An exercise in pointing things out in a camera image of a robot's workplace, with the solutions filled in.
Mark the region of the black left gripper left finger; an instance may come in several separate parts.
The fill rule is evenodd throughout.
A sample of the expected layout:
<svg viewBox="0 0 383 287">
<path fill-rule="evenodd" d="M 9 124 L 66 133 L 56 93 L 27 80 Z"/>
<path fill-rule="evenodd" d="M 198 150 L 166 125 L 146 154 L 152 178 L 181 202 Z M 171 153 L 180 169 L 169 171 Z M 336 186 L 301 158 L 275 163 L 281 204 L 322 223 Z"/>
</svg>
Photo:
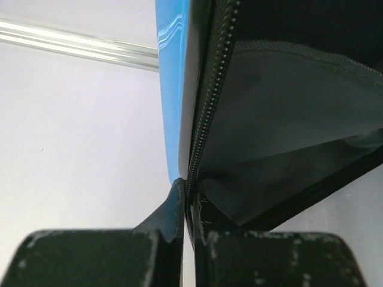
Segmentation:
<svg viewBox="0 0 383 287">
<path fill-rule="evenodd" d="M 39 230 L 18 247 L 6 286 L 181 286 L 184 180 L 133 229 Z"/>
</svg>

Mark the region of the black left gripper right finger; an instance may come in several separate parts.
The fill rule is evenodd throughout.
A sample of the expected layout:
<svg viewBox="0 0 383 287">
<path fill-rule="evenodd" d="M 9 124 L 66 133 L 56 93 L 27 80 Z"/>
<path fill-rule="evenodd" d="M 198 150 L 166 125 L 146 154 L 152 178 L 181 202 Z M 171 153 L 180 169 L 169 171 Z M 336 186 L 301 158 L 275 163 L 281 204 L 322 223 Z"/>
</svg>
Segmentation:
<svg viewBox="0 0 383 287">
<path fill-rule="evenodd" d="M 193 233 L 197 286 L 366 286 L 340 237 L 243 230 L 204 193 L 193 199 Z"/>
</svg>

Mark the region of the blue fish-print kids suitcase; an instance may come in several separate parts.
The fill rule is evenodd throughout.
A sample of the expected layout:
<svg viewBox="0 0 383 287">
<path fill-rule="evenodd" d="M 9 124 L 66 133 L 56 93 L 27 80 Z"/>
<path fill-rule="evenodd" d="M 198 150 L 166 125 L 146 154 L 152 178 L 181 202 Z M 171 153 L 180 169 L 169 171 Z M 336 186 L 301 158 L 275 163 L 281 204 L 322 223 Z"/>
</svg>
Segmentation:
<svg viewBox="0 0 383 287">
<path fill-rule="evenodd" d="M 382 164 L 381 1 L 156 1 L 169 177 L 271 230 Z"/>
</svg>

